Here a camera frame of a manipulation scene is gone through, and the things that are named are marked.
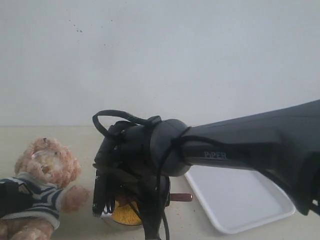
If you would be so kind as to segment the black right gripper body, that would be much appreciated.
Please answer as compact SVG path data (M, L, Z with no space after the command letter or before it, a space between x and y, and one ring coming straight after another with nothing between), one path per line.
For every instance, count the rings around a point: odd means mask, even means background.
M134 197L141 214L144 238L159 240L164 226L165 239L170 230L165 213L171 183L167 176L158 176L149 163L149 134L151 129L142 124L118 121L103 129L104 139L94 158L93 167L108 174L110 195Z

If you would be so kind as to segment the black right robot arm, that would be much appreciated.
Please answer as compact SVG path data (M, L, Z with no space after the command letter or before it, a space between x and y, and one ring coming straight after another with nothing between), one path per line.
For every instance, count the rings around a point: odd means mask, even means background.
M94 158L92 213L116 201L137 203L147 240L158 240L173 200L172 177L192 166L254 170L280 187L297 210L320 212L320 102L187 126L160 116L143 119L106 109L92 117L103 141Z

